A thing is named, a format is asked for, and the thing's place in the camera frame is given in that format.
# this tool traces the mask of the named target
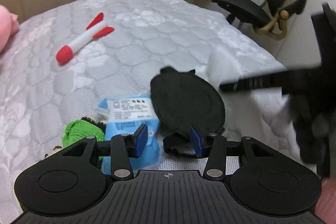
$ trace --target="blue plastic package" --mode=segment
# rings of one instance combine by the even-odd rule
[[[162,148],[155,139],[159,127],[150,95],[137,95],[116,99],[104,99],[97,105],[101,114],[108,116],[105,140],[113,136],[129,133],[133,134],[137,128],[145,123],[148,126],[148,141],[142,156],[130,159],[134,172],[139,169],[155,169],[161,163]],[[110,157],[104,157],[102,171],[110,175]]]

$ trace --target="chair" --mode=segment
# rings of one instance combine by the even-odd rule
[[[265,0],[262,5],[258,5],[251,0],[212,0],[221,8],[230,12],[227,17],[229,24],[232,24],[235,18],[243,23],[253,25],[257,34],[266,34],[276,40],[280,40],[287,35],[287,20],[293,14],[301,14],[305,8],[307,0],[296,0],[294,3],[284,6],[286,0]],[[270,17],[263,7],[268,4]],[[281,33],[273,32],[275,26],[278,25]]]

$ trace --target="white quilted mattress cover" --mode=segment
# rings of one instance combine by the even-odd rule
[[[100,12],[115,31],[59,66],[58,50]],[[61,145],[67,123],[94,115],[94,100],[148,90],[167,65],[180,71],[206,65],[217,46],[233,56],[243,74],[283,69],[222,14],[183,0],[78,0],[22,23],[0,55],[0,223],[21,213],[13,191],[16,177]],[[269,126],[283,105],[280,90],[232,95],[224,102],[229,139],[253,136],[299,159],[292,127]],[[169,156],[159,169],[202,172],[205,163]],[[236,159],[228,159],[227,168],[232,173]]]

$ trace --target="red and white toy rocket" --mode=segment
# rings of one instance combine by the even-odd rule
[[[106,21],[104,21],[104,14],[100,13],[95,19],[86,27],[86,31],[79,37],[76,37],[68,45],[63,46],[56,54],[56,60],[58,63],[65,64],[69,62],[74,54],[88,44],[92,39],[102,37],[104,35],[113,32],[114,28],[108,27]]]

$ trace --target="green knit toy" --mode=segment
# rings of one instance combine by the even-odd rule
[[[76,120],[65,127],[64,136],[62,138],[63,148],[86,136],[95,136],[98,142],[105,140],[105,134],[100,128],[87,121]]]

